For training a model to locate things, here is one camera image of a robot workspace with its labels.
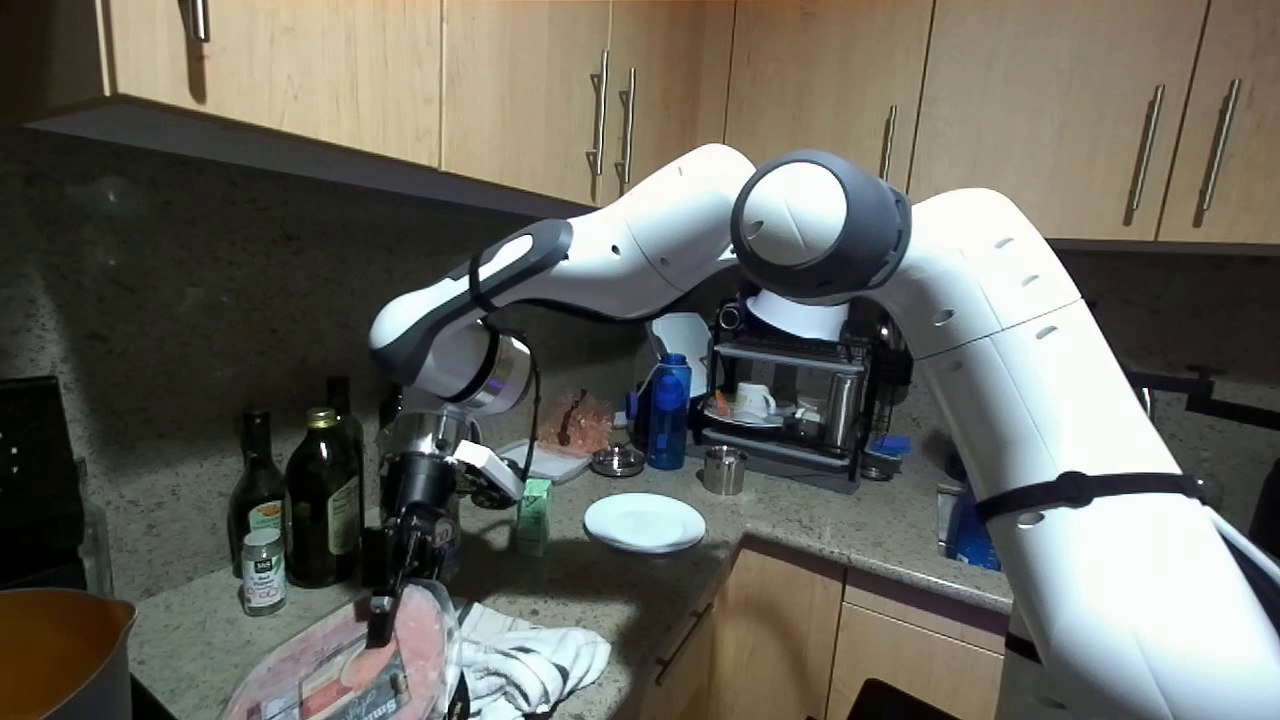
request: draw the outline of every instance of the pot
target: pot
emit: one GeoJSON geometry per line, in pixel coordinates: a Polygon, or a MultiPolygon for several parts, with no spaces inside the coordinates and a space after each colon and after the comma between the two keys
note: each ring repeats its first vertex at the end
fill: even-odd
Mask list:
{"type": "Polygon", "coordinates": [[[0,716],[126,720],[133,605],[73,588],[0,591],[0,716]]]}

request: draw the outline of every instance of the spice jar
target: spice jar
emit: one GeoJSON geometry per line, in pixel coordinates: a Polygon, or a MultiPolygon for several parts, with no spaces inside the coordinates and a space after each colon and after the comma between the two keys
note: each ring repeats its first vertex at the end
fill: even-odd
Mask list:
{"type": "Polygon", "coordinates": [[[283,543],[278,527],[243,530],[239,543],[239,605],[262,617],[283,605],[283,543]]]}

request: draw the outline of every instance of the cloth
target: cloth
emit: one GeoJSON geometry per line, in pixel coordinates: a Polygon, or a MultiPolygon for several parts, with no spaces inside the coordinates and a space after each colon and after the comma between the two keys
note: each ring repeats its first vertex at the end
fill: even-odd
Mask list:
{"type": "Polygon", "coordinates": [[[470,716],[518,720],[550,712],[591,682],[609,663],[609,641],[588,628],[535,628],[486,605],[470,605],[459,625],[459,670],[470,716]]]}

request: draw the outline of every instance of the lower cabinet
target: lower cabinet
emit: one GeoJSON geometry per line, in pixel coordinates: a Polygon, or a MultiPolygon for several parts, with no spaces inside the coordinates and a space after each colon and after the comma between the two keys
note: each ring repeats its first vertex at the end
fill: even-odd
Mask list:
{"type": "Polygon", "coordinates": [[[844,720],[879,679],[942,716],[986,720],[999,663],[999,611],[744,539],[715,595],[640,670],[640,716],[844,720]]]}

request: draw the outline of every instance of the kitchen counter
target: kitchen counter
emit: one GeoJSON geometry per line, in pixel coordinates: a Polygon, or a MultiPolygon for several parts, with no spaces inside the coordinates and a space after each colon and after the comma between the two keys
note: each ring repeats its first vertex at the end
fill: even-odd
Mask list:
{"type": "MultiPolygon", "coordinates": [[[[670,643],[688,606],[709,599],[744,536],[787,543],[824,558],[879,570],[926,591],[1008,611],[999,570],[950,562],[936,552],[936,466],[912,458],[887,484],[756,464],[740,495],[694,484],[694,451],[684,470],[636,478],[576,477],[550,491],[550,543],[544,558],[506,552],[512,512],[464,507],[459,576],[450,595],[495,611],[564,628],[580,625],[613,641],[602,677],[580,689],[554,716],[620,716],[636,679],[670,643]],[[626,555],[583,536],[580,517],[613,491],[662,491],[705,512],[709,536],[674,555],[626,555]]],[[[210,570],[138,605],[133,670],[175,716],[221,716],[243,670],[274,643],[338,606],[346,591],[286,591],[270,617],[243,617],[234,576],[210,570]]]]}

